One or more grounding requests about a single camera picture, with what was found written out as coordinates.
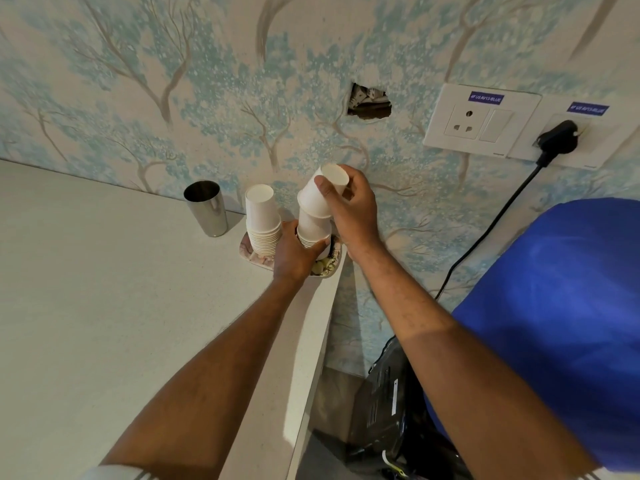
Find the person's left forearm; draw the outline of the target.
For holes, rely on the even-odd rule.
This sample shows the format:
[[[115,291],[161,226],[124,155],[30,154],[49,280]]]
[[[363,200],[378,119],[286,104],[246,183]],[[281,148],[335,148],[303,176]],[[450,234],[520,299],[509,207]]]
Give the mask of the person's left forearm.
[[[302,286],[273,279],[153,396],[100,465],[139,467],[157,480],[218,480],[284,315]]]

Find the steel tumbler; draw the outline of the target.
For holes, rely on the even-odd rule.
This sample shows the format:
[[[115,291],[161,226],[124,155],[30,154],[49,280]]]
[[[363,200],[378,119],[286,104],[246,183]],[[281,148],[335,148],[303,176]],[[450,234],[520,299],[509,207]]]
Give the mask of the steel tumbler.
[[[187,186],[183,196],[207,236],[220,237],[228,231],[227,213],[218,183],[199,180]]]

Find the tall stack of paper cups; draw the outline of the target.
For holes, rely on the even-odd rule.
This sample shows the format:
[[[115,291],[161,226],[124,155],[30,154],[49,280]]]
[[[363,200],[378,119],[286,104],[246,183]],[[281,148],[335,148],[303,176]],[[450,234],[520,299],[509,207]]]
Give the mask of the tall stack of paper cups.
[[[246,229],[252,249],[261,257],[274,257],[282,236],[280,217],[273,188],[256,184],[245,192]]]

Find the white paper cup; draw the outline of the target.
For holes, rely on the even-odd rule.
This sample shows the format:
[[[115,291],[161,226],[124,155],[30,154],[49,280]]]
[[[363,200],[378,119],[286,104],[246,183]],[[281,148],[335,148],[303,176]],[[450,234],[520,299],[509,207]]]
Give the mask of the white paper cup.
[[[316,186],[315,177],[322,175],[335,188],[336,192],[342,196],[346,186],[349,183],[347,172],[335,163],[325,163],[318,167],[311,179],[298,193],[298,204],[301,210],[308,215],[318,218],[332,217],[332,211],[329,208],[324,196]]]

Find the person's right hand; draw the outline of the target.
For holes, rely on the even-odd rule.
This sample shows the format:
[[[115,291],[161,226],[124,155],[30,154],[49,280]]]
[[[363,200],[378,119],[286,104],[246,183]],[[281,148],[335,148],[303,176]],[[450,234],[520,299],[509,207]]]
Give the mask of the person's right hand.
[[[378,228],[378,207],[375,194],[363,172],[340,165],[349,176],[350,200],[342,197],[341,205],[329,205],[333,220],[352,259],[364,264],[385,246]]]

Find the black water dispenser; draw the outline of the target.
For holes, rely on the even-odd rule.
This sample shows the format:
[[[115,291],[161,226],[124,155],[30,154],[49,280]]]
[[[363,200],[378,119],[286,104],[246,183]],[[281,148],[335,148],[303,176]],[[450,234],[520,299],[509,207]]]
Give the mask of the black water dispenser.
[[[347,468],[384,480],[474,480],[434,418],[399,341],[389,339],[355,396]]]

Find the person's right forearm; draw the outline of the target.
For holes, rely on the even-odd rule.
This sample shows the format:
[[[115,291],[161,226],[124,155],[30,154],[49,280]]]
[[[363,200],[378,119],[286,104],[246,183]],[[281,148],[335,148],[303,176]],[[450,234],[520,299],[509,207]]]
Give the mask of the person's right forearm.
[[[347,242],[475,480],[578,480],[599,469],[533,389],[457,323],[377,235]]]

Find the short stack of paper cups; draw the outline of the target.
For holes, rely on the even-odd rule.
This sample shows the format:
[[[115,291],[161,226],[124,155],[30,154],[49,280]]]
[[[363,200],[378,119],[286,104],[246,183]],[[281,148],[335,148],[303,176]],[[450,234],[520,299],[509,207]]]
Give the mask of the short stack of paper cups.
[[[327,241],[332,236],[331,217],[316,217],[300,207],[297,236],[302,245],[311,248],[317,242]]]

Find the white shirt sleeve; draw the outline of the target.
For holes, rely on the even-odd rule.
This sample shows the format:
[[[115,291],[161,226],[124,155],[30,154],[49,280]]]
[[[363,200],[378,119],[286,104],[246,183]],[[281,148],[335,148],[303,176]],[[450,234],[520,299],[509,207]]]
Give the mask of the white shirt sleeve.
[[[98,465],[85,471],[78,480],[157,480],[157,477],[139,467]]]

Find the blue water jug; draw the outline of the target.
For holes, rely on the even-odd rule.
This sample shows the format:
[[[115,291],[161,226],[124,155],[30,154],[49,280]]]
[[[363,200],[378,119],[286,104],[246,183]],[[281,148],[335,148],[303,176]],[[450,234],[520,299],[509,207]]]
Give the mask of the blue water jug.
[[[542,213],[452,318],[514,370],[599,464],[640,474],[640,200]]]

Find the person's left hand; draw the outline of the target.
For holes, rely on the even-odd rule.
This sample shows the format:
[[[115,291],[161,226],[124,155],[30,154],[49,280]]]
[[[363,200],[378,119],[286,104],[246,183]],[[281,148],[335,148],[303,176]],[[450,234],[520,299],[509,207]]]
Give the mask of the person's left hand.
[[[277,244],[273,268],[273,279],[278,283],[288,283],[300,288],[314,264],[307,264],[302,258],[302,245],[296,233],[298,220],[282,224],[282,235]]]

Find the white wall socket plate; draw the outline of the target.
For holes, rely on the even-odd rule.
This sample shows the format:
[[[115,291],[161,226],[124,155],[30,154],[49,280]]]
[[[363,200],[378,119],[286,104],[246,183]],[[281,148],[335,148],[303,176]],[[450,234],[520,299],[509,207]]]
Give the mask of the white wall socket plate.
[[[610,108],[601,117],[566,112],[575,101],[609,105]],[[535,162],[540,156],[535,145],[538,136],[564,120],[573,120],[579,128],[579,145],[572,153],[557,156],[551,165],[596,170],[615,151],[609,140],[615,138],[621,123],[615,121],[614,116],[612,104],[603,101],[561,95],[542,96],[507,158]]]
[[[472,91],[505,94],[500,105],[469,102]],[[505,158],[541,100],[523,91],[443,84],[423,145]]]

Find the black power plug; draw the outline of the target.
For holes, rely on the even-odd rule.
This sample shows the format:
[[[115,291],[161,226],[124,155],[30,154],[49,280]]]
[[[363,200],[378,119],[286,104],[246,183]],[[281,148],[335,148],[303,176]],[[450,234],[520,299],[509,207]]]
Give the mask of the black power plug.
[[[579,145],[579,128],[573,120],[564,120],[538,136],[535,145],[540,150],[538,168],[546,168],[559,155],[572,153]]]

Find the patterned serving tray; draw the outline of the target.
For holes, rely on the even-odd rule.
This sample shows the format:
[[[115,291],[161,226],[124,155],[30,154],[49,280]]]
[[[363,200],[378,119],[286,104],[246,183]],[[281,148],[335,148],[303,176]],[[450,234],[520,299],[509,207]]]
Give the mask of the patterned serving tray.
[[[340,257],[340,263],[341,263],[343,256],[347,254],[346,252],[347,248],[337,235],[332,234],[331,238],[332,238],[331,245],[330,245],[329,254],[327,257]],[[264,269],[268,269],[270,271],[273,270],[274,257],[263,257],[257,254],[256,252],[254,252],[248,232],[244,233],[244,236],[239,245],[239,255],[245,261],[253,265],[259,266]]]

